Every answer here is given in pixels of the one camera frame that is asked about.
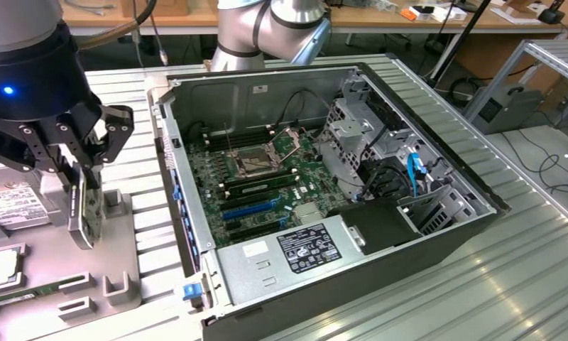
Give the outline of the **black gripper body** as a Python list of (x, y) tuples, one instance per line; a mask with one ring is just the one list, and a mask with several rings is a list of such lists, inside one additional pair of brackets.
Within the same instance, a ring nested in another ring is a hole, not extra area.
[(101, 116), (65, 23), (37, 44), (0, 53), (0, 132), (20, 139), (23, 124), (59, 137), (56, 123), (65, 121), (77, 137), (87, 138)]

